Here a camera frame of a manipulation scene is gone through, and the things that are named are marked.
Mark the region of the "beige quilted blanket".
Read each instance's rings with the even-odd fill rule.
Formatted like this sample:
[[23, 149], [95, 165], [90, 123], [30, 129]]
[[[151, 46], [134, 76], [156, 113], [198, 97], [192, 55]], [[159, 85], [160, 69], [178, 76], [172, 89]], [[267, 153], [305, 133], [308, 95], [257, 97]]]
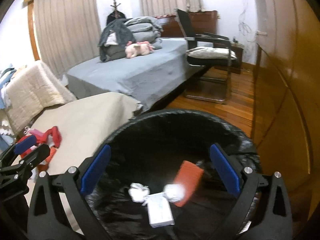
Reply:
[[76, 100], [40, 60], [20, 70], [5, 88], [11, 105], [1, 110], [1, 134], [4, 135], [18, 135], [47, 107]]

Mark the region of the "dark grey fleece blanket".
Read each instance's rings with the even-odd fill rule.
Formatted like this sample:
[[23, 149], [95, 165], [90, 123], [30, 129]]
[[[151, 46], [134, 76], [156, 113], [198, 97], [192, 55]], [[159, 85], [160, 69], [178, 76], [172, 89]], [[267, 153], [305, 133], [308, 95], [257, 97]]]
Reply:
[[129, 42], [135, 43], [136, 39], [131, 30], [125, 25], [129, 19], [118, 18], [106, 25], [100, 35], [98, 42], [99, 55], [101, 62], [107, 62], [109, 56], [107, 55], [107, 47], [119, 46], [125, 49]]

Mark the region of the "dark wooden nightstand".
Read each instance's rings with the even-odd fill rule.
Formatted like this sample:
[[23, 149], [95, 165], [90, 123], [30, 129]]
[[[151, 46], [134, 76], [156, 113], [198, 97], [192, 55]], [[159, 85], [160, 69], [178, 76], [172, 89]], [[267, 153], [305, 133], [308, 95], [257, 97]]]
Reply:
[[[227, 59], [228, 59], [228, 49], [219, 43], [214, 44], [214, 48], [217, 49], [219, 54], [219, 60], [221, 61], [218, 65], [215, 65], [215, 69], [227, 70]], [[235, 74], [241, 74], [241, 65], [242, 65], [242, 55], [244, 48], [241, 45], [231, 44], [231, 66], [229, 68], [230, 72]]]

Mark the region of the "pink face mask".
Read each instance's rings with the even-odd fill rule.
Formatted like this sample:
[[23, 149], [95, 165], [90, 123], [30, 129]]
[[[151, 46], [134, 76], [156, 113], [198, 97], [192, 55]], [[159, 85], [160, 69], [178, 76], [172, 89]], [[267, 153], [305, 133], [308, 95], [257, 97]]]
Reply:
[[24, 128], [23, 134], [24, 135], [33, 135], [37, 140], [44, 140], [46, 138], [44, 133], [42, 133], [41, 131], [39, 131], [37, 129], [30, 128], [28, 126], [26, 126]]

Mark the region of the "black lined trash bin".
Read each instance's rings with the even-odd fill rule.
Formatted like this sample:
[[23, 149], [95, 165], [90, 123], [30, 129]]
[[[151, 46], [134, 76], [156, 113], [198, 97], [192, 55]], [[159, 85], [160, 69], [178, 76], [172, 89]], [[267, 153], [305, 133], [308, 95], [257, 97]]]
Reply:
[[[200, 111], [142, 115], [113, 132], [106, 143], [110, 162], [86, 200], [112, 239], [208, 239], [236, 202], [212, 167], [212, 144], [243, 166], [261, 170], [255, 146], [241, 129]], [[184, 161], [204, 170], [198, 188], [183, 207], [171, 205], [174, 225], [153, 228], [147, 208], [131, 199], [130, 185], [140, 183], [159, 193], [174, 181]]]

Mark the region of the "black cantilever chair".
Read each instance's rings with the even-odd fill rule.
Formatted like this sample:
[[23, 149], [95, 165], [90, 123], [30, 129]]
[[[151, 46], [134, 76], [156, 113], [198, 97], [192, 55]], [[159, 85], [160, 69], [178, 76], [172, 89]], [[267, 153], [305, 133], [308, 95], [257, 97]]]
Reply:
[[[196, 47], [212, 47], [215, 43], [223, 44], [231, 50], [229, 38], [212, 33], [196, 34], [186, 11], [176, 9], [176, 19], [187, 41], [188, 50]], [[191, 79], [184, 91], [189, 99], [213, 102], [225, 105], [231, 97], [231, 57], [227, 59], [227, 70], [215, 69], [219, 59], [195, 59], [186, 54], [187, 63], [191, 67], [203, 68], [203, 74]]]

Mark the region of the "wooden wardrobe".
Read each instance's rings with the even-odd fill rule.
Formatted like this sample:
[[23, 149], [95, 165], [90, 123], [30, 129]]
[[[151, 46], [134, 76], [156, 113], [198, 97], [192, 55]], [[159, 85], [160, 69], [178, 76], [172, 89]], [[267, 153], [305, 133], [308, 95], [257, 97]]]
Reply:
[[307, 0], [255, 0], [253, 140], [289, 191], [319, 171], [319, 16]]

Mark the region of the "orange foam net sleeve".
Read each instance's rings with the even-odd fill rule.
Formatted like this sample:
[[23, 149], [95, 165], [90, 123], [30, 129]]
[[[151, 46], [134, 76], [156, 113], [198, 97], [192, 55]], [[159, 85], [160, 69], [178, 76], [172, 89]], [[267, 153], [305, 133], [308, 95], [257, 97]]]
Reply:
[[184, 206], [196, 191], [203, 176], [204, 169], [198, 167], [189, 161], [184, 160], [174, 179], [174, 184], [181, 185], [183, 188], [183, 197], [174, 204], [177, 207]]

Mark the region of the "folded grey bedding pile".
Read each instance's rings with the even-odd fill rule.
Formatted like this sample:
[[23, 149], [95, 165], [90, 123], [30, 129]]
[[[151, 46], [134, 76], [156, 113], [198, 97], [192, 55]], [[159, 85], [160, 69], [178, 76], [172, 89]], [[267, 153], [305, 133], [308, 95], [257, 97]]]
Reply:
[[[154, 46], [154, 51], [162, 49], [161, 32], [163, 28], [156, 18], [150, 16], [135, 17], [129, 19], [125, 25], [133, 33], [136, 39], [135, 43], [148, 41]], [[108, 61], [126, 58], [125, 49], [115, 45], [107, 47], [107, 55], [109, 56]]]

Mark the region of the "blue white scalloped cloth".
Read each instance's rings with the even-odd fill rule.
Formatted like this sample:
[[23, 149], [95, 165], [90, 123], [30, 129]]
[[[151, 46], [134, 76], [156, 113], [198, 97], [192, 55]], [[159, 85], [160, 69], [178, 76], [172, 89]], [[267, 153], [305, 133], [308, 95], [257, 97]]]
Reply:
[[1, 151], [6, 150], [12, 143], [13, 131], [5, 110], [11, 106], [7, 89], [15, 72], [12, 65], [1, 71]]

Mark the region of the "silver seat cushion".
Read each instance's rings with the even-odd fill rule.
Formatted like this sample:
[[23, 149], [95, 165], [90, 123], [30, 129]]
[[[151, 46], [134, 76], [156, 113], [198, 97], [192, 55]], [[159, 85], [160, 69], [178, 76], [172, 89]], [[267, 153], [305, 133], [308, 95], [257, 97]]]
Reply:
[[237, 59], [235, 52], [227, 48], [196, 47], [187, 50], [186, 54], [195, 59], [228, 59], [229, 56], [232, 60]]

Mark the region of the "pink pig plush toy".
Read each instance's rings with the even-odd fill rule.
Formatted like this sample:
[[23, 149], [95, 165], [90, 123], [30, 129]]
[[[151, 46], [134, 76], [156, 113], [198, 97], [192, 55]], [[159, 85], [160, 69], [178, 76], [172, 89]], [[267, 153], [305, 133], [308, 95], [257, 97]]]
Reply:
[[132, 59], [137, 56], [149, 55], [154, 51], [154, 46], [152, 46], [148, 41], [133, 43], [129, 41], [125, 47], [125, 54], [127, 59]]

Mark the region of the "left beige curtain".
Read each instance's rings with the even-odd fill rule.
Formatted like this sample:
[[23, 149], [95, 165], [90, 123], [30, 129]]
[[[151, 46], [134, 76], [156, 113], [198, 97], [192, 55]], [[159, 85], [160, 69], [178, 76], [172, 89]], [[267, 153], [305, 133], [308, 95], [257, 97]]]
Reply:
[[40, 59], [57, 77], [99, 55], [96, 0], [34, 0]]

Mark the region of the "dark wooden headboard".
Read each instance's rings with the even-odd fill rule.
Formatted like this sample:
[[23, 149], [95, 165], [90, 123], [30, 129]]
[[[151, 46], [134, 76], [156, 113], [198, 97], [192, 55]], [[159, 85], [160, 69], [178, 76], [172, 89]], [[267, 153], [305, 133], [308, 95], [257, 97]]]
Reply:
[[[217, 33], [218, 13], [216, 10], [204, 12], [189, 12], [191, 25], [197, 34]], [[183, 37], [175, 15], [159, 16], [158, 21], [163, 28], [161, 37]]]

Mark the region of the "grey bed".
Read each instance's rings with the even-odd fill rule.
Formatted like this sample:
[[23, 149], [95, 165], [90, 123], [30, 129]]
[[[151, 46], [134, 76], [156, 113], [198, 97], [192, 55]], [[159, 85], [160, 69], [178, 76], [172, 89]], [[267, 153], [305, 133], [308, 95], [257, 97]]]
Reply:
[[106, 92], [125, 94], [147, 111], [202, 70], [187, 63], [187, 49], [183, 38], [164, 38], [162, 48], [146, 56], [105, 63], [96, 57], [67, 72], [68, 88], [79, 99]]

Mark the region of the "wooden coat rack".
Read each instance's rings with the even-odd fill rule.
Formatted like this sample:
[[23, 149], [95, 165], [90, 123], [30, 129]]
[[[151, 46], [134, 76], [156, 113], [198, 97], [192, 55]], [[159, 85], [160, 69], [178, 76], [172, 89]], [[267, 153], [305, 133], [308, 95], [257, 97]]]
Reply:
[[116, 0], [113, 0], [113, 4], [111, 5], [111, 7], [113, 8], [113, 11], [107, 16], [106, 25], [108, 25], [109, 23], [111, 23], [116, 19], [126, 18], [125, 14], [118, 10], [119, 6], [120, 6], [120, 3], [117, 3]]

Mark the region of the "white tissue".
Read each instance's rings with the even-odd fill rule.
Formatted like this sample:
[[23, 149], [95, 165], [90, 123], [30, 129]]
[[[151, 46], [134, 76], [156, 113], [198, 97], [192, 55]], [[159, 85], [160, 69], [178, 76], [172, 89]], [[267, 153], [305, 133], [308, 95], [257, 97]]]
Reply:
[[150, 190], [140, 183], [131, 183], [128, 193], [133, 202], [144, 203], [150, 194]]
[[176, 203], [184, 198], [185, 189], [181, 184], [167, 184], [163, 189], [163, 196], [171, 203]]

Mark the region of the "red cloth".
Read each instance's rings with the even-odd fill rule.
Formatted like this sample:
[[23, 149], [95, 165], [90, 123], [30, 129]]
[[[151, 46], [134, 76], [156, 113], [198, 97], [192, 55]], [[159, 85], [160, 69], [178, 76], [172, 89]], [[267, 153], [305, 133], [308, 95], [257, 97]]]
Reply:
[[[45, 134], [46, 138], [44, 140], [36, 140], [37, 144], [47, 144], [49, 145], [49, 147], [54, 146], [56, 148], [60, 147], [62, 137], [57, 126], [53, 126], [52, 128], [46, 130], [43, 133]], [[21, 139], [18, 142], [24, 140], [25, 137], [28, 137], [28, 136], [30, 135], [24, 135], [23, 137], [21, 137]]]

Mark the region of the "white blue medicine box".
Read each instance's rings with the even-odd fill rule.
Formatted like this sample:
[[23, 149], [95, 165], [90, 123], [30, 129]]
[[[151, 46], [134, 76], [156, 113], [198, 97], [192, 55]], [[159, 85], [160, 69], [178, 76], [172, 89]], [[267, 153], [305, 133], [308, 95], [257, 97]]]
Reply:
[[174, 225], [171, 207], [163, 193], [151, 194], [146, 200], [149, 224], [152, 228]]

